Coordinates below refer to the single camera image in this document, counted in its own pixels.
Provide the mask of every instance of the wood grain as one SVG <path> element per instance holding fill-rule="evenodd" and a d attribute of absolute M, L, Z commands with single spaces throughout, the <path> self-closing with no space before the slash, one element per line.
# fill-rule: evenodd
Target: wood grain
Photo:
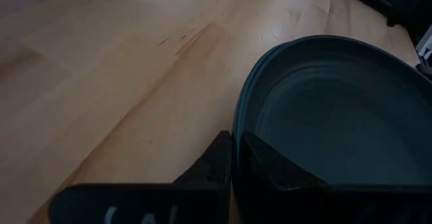
<path fill-rule="evenodd" d="M 231 128 L 251 67 L 279 43 L 336 34 L 418 63 L 405 29 L 357 0 L 8 0 L 2 11 L 5 223 L 45 223 L 70 184 L 174 180 Z"/>

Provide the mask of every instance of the floor scratch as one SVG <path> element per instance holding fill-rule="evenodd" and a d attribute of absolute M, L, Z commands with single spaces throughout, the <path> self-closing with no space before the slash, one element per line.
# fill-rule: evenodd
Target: floor scratch
<path fill-rule="evenodd" d="M 158 46 L 161 46 L 161 45 L 162 45 L 165 41 L 167 41 L 167 40 L 168 40 L 168 38 L 164 39 L 162 42 L 159 43 Z"/>
<path fill-rule="evenodd" d="M 188 47 L 193 44 L 193 42 L 199 38 L 199 36 L 201 36 L 201 34 L 203 34 L 203 32 L 209 27 L 210 24 L 207 24 L 207 26 L 205 26 L 201 31 L 197 32 L 191 39 L 189 39 L 188 42 L 186 42 L 186 44 L 184 44 L 181 48 L 179 48 L 177 50 L 177 52 L 175 52 L 175 55 L 180 55 L 185 53 L 188 50 Z"/>
<path fill-rule="evenodd" d="M 275 40 L 277 40 L 277 36 L 273 33 L 272 29 L 270 29 L 270 34 L 275 38 Z"/>

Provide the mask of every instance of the black plastic object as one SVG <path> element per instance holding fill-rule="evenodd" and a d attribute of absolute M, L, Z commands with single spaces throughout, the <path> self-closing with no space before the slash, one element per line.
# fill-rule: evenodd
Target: black plastic object
<path fill-rule="evenodd" d="M 360 0 L 387 17 L 387 25 L 403 25 L 414 45 L 431 25 L 429 12 L 432 0 Z"/>
<path fill-rule="evenodd" d="M 233 128 L 236 195 L 246 199 L 244 186 L 255 181 L 245 177 L 251 174 L 246 131 L 326 186 L 428 190 L 431 126 L 431 81 L 392 55 L 338 36 L 279 45 L 257 62 L 240 94 Z"/>
<path fill-rule="evenodd" d="M 431 66 L 420 63 L 420 64 L 416 65 L 416 69 L 418 70 L 418 72 L 422 73 L 427 78 L 432 80 L 432 67 Z"/>
<path fill-rule="evenodd" d="M 220 132 L 172 184 L 81 184 L 60 192 L 49 207 L 52 224 L 227 223 L 231 137 Z"/>

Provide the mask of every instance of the black object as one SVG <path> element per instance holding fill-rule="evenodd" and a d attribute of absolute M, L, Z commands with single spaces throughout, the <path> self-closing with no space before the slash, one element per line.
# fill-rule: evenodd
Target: black object
<path fill-rule="evenodd" d="M 432 67 L 420 63 L 420 64 L 416 65 L 416 69 L 420 73 L 422 73 L 423 75 L 425 75 L 427 78 L 429 78 L 430 80 L 432 80 Z"/>
<path fill-rule="evenodd" d="M 432 23 L 432 0 L 360 0 L 387 17 L 387 25 L 403 25 L 414 45 Z"/>
<path fill-rule="evenodd" d="M 430 223 L 431 92 L 426 77 L 357 40 L 285 43 L 252 69 L 232 135 L 172 184 L 73 186 L 49 216 L 227 223 L 231 167 L 245 223 Z"/>
<path fill-rule="evenodd" d="M 51 224 L 227 223 L 231 138 L 220 132 L 172 184 L 80 184 L 52 200 Z"/>

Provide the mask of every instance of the dark gray dish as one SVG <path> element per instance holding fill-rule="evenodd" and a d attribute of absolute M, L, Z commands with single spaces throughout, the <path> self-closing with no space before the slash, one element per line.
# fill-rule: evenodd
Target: dark gray dish
<path fill-rule="evenodd" d="M 233 128 L 329 184 L 432 184 L 432 83 L 394 56 L 338 36 L 279 45 L 252 69 Z"/>

